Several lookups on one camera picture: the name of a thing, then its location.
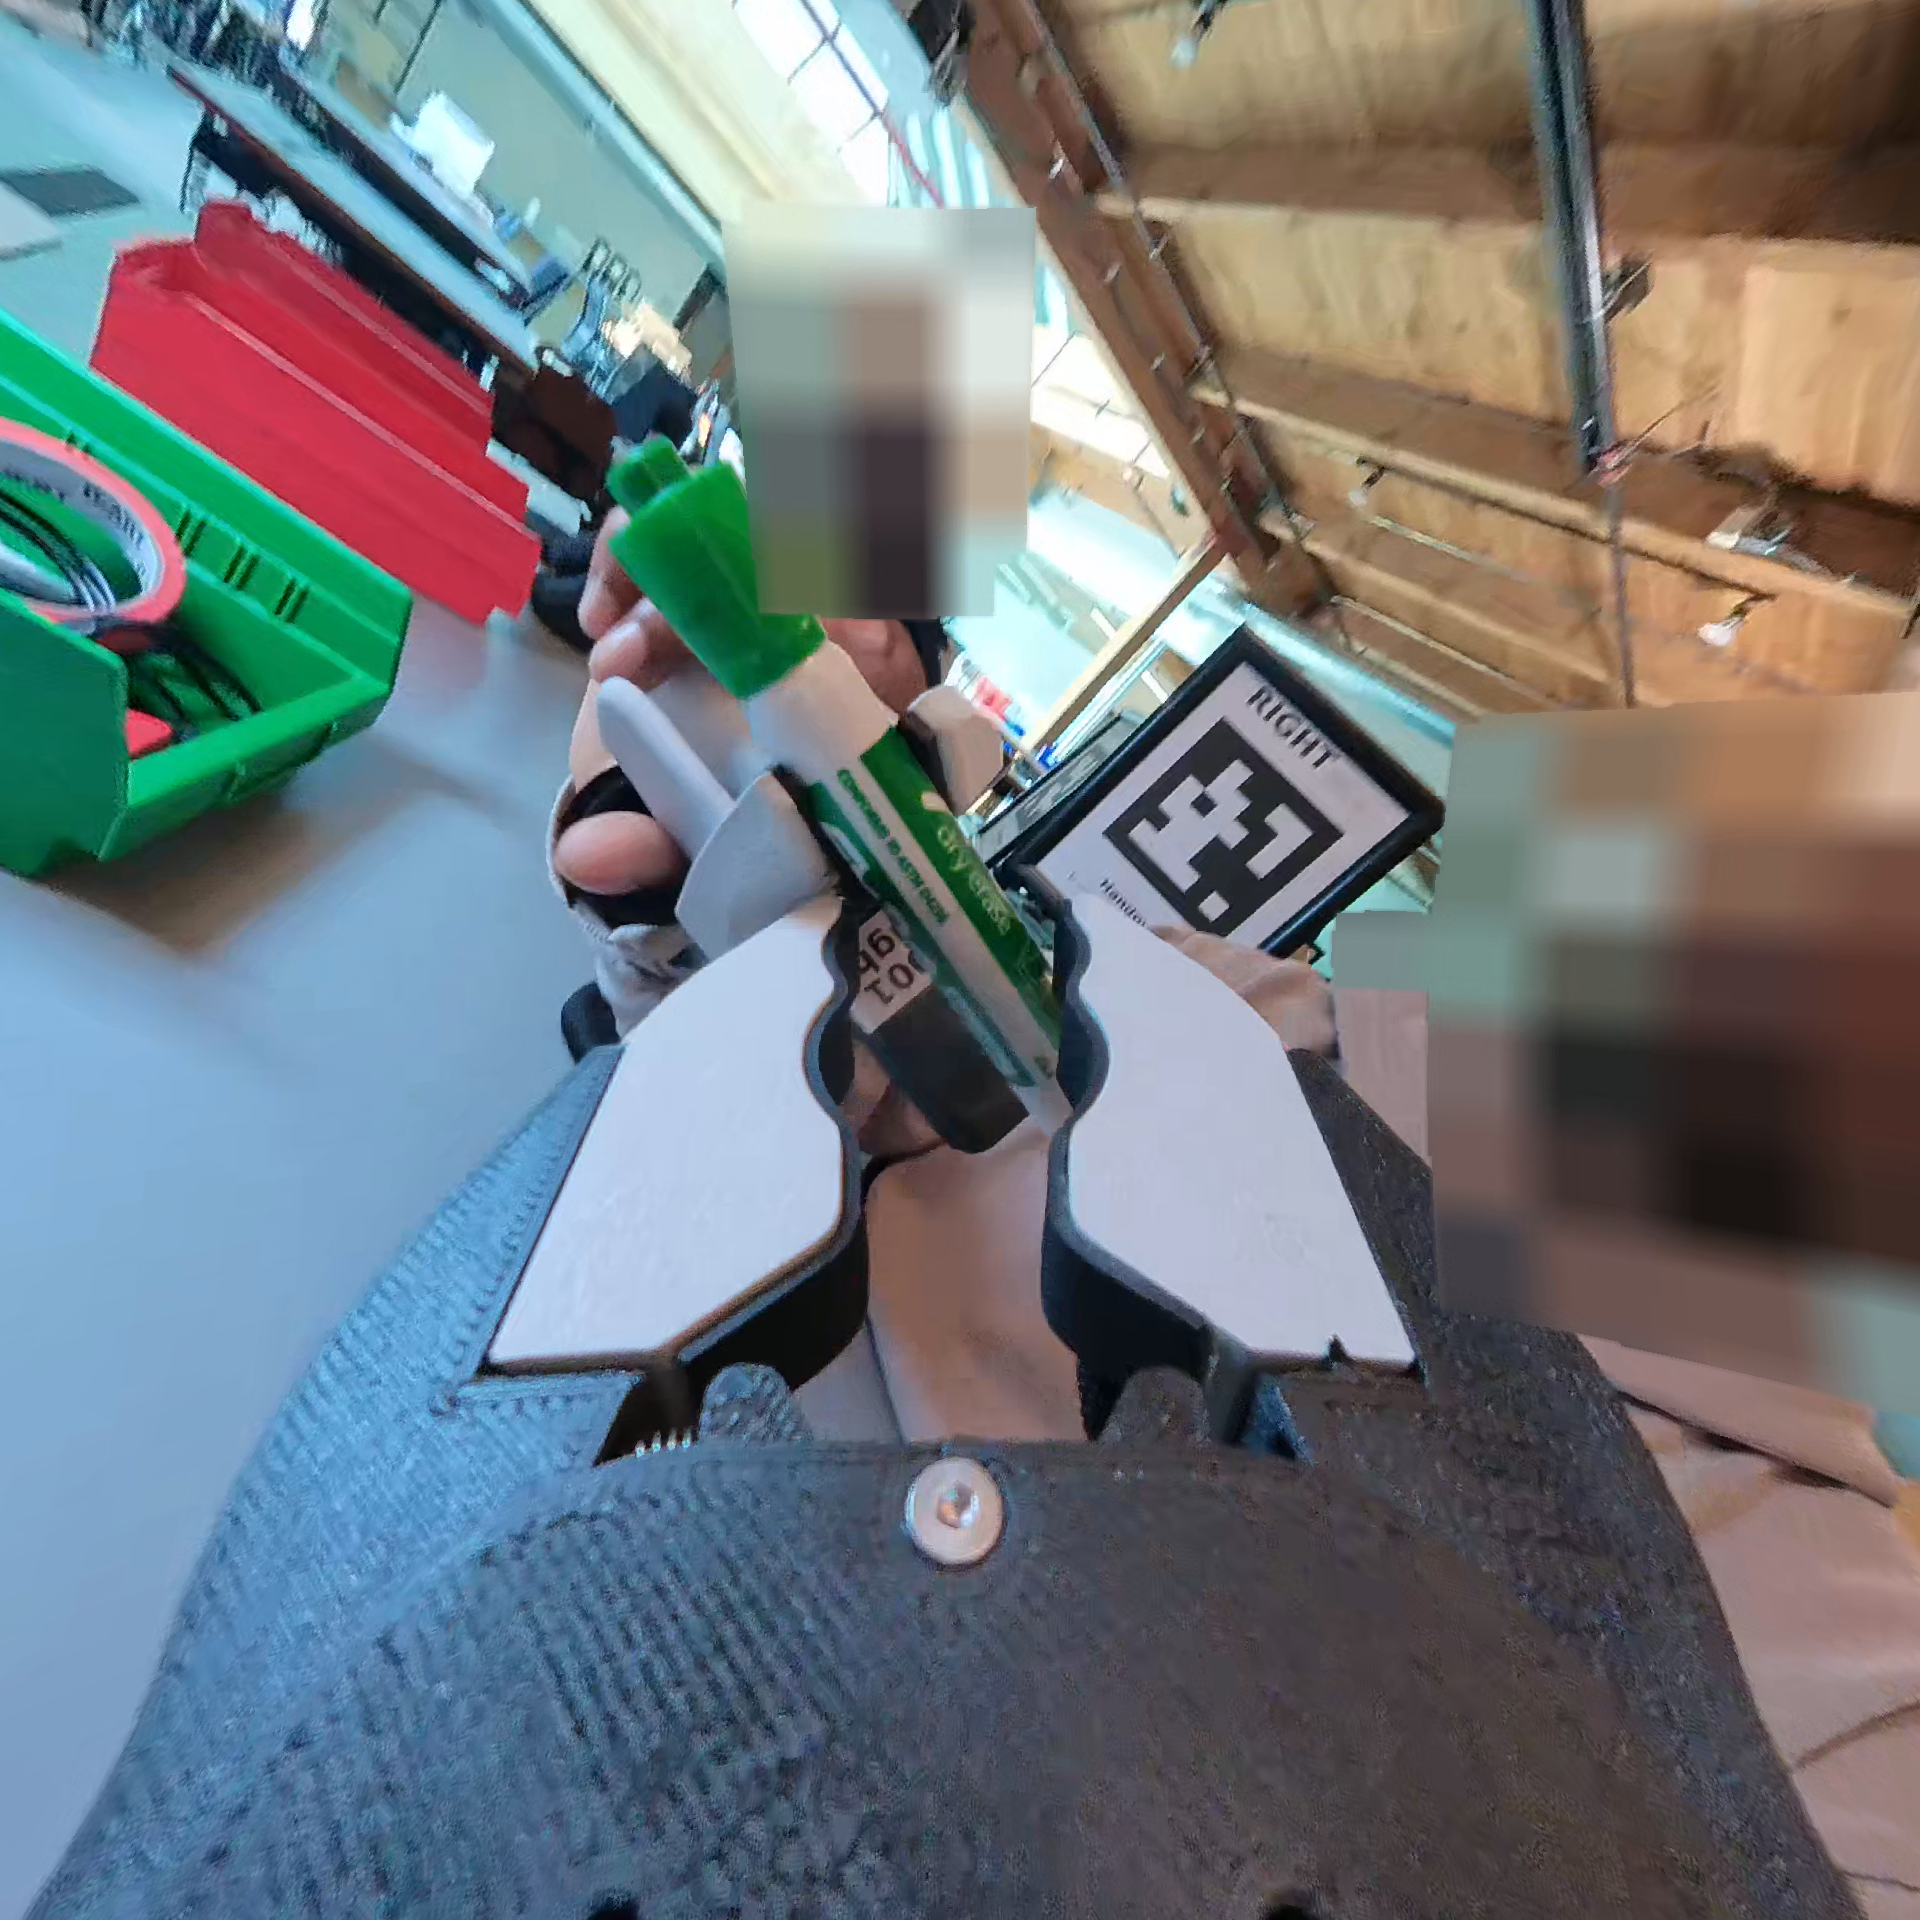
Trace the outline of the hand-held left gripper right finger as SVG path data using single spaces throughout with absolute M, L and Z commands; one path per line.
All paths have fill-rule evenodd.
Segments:
M 1045 1144 L 1043 1305 L 1088 1429 L 1146 1368 L 1193 1381 L 1225 1444 L 1262 1381 L 1422 1381 L 1272 1021 L 1110 902 L 1050 918 L 1067 1118 Z

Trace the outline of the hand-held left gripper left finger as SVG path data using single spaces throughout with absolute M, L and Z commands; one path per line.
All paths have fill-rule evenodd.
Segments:
M 616 1368 L 640 1429 L 672 1434 L 721 1368 L 806 1385 L 862 1336 L 845 917 L 794 903 L 626 1031 L 488 1368 Z

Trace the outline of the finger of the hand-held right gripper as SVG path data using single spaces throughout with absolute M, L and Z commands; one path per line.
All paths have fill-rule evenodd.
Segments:
M 1005 734 L 960 686 L 933 686 L 902 712 L 902 734 L 949 808 L 974 808 L 1005 774 Z
M 699 762 L 680 762 L 677 808 L 677 835 L 685 835 L 677 918 L 699 969 L 838 890 L 783 770 L 762 770 L 744 795 L 726 795 Z

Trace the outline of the green dry erase marker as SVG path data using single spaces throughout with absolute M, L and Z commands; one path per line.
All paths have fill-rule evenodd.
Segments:
M 744 712 L 753 753 L 790 774 L 806 824 L 902 917 L 949 1006 L 1043 1130 L 1067 1122 L 1064 1006 L 1016 902 L 960 824 L 897 706 L 809 612 L 762 612 L 750 489 L 648 437 L 610 464 L 622 570 Z

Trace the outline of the person's right forearm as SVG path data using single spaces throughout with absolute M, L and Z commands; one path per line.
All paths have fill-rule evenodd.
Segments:
M 868 1320 L 802 1385 L 806 1425 L 851 1444 L 1080 1444 L 1080 1362 L 1043 1315 L 1045 1130 L 1016 1107 L 988 1153 L 954 1153 L 851 1052 L 848 1118 L 868 1153 Z

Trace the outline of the framed marker poster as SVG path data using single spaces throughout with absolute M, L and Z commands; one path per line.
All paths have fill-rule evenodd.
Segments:
M 1445 824 L 1445 798 L 1264 640 L 1233 625 L 1112 753 L 1074 753 L 976 835 L 988 872 L 1272 958 Z

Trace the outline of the green plastic bin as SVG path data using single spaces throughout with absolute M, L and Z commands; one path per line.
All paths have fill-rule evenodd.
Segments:
M 125 860 L 222 805 L 277 788 L 395 698 L 414 598 L 93 374 L 10 316 L 0 319 L 0 405 L 156 504 L 181 541 L 181 625 L 211 642 L 259 718 L 203 725 L 156 753 L 123 753 L 108 725 L 125 679 L 106 649 L 58 640 L 7 600 L 0 659 L 0 862 L 23 876 Z

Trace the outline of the stacked red plastic bins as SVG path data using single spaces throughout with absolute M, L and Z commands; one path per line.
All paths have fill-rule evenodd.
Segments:
M 414 598 L 529 608 L 541 541 L 492 393 L 245 204 L 113 249 L 91 364 Z

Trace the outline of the red tape roll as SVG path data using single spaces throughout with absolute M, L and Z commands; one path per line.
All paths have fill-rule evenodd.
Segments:
M 172 524 L 83 442 L 0 425 L 7 589 L 46 623 L 154 625 L 181 600 Z

